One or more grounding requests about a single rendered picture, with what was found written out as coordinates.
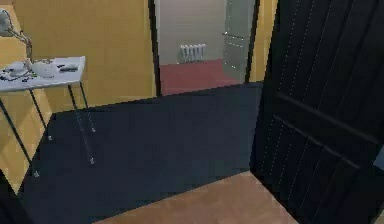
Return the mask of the white radiator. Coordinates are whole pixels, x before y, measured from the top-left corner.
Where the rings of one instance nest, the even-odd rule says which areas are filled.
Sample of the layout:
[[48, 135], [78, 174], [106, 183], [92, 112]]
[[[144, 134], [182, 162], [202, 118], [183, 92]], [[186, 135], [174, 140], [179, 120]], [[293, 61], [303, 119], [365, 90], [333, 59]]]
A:
[[180, 46], [180, 62], [181, 63], [192, 63], [200, 62], [205, 57], [205, 44], [197, 45], [181, 45]]

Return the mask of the grey glass room door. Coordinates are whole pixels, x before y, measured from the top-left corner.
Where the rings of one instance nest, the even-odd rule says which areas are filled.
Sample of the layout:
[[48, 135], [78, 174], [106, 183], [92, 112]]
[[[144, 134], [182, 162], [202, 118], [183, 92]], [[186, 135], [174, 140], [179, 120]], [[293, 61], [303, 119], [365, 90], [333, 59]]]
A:
[[223, 71], [243, 83], [249, 52], [255, 0], [227, 0], [224, 38]]

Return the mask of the black slatted cupboard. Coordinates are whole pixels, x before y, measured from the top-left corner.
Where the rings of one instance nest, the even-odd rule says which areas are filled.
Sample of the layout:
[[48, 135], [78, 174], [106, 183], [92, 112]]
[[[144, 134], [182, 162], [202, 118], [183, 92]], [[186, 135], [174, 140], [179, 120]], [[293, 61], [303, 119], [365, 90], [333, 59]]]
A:
[[252, 174], [298, 224], [384, 211], [384, 0], [278, 0]]

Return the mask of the white table with black legs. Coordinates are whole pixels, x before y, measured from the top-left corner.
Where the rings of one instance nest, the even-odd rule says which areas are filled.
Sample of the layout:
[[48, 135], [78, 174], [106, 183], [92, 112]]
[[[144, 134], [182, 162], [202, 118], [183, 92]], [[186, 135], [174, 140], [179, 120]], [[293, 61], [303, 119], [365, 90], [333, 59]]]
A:
[[[21, 91], [29, 91], [30, 95], [32, 96], [33, 102], [35, 104], [35, 108], [37, 109], [37, 112], [42, 119], [42, 114], [39, 109], [39, 106], [35, 100], [35, 96], [33, 94], [33, 91], [35, 89], [47, 89], [52, 87], [59, 87], [59, 86], [66, 86], [68, 88], [72, 105], [75, 110], [76, 119], [81, 131], [81, 136], [84, 142], [84, 146], [87, 153], [87, 158], [90, 164], [95, 163], [94, 156], [92, 155], [90, 145], [88, 143], [87, 134], [81, 119], [81, 115], [78, 111], [78, 107], [76, 104], [76, 100], [73, 94], [72, 86], [74, 84], [79, 84], [82, 97], [86, 106], [86, 112], [88, 114], [88, 121], [90, 123], [90, 128], [92, 132], [96, 132], [94, 123], [92, 121], [92, 117], [89, 112], [89, 107], [86, 100], [86, 95], [83, 89], [82, 85], [82, 77], [85, 69], [86, 64], [86, 57], [80, 56], [80, 57], [64, 57], [64, 58], [52, 58], [52, 59], [42, 59], [37, 60], [36, 62], [42, 62], [46, 64], [53, 64], [57, 70], [58, 73], [52, 77], [52, 78], [43, 78], [40, 76], [37, 76], [32, 70], [29, 71], [25, 76], [21, 77], [10, 77], [9, 74], [5, 71], [6, 68], [22, 68], [24, 67], [23, 61], [15, 61], [9, 65], [7, 65], [4, 68], [0, 68], [0, 94], [1, 93], [10, 93], [10, 92], [21, 92]], [[61, 67], [64, 67], [66, 65], [75, 65], [78, 66], [78, 70], [75, 72], [59, 72], [59, 69]]]

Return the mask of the white rounded object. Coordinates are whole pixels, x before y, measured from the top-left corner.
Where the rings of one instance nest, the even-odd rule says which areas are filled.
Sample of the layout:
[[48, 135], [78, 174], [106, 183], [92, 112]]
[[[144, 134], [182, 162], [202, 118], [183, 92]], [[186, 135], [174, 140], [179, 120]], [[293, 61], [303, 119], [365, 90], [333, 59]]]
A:
[[57, 73], [58, 70], [53, 64], [46, 64], [42, 62], [36, 62], [32, 65], [32, 71], [40, 77], [43, 78], [52, 78]]

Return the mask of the white dish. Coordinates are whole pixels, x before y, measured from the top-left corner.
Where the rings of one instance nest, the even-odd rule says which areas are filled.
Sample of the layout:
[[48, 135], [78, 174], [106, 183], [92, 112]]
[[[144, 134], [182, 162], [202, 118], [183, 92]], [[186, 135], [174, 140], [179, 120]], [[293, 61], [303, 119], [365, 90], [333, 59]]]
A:
[[9, 74], [10, 77], [21, 77], [25, 76], [29, 70], [22, 67], [22, 68], [6, 68], [5, 71]]

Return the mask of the white desk lamp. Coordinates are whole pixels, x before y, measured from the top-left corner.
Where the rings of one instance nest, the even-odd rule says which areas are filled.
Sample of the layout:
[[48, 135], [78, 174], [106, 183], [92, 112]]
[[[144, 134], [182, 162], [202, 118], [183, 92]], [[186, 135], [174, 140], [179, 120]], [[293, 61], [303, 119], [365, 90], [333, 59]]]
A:
[[23, 64], [27, 70], [31, 71], [32, 41], [27, 35], [24, 34], [22, 30], [16, 30], [15, 26], [12, 23], [12, 19], [9, 12], [4, 8], [0, 8], [0, 37], [16, 38], [17, 40], [25, 44], [26, 59], [23, 61]]

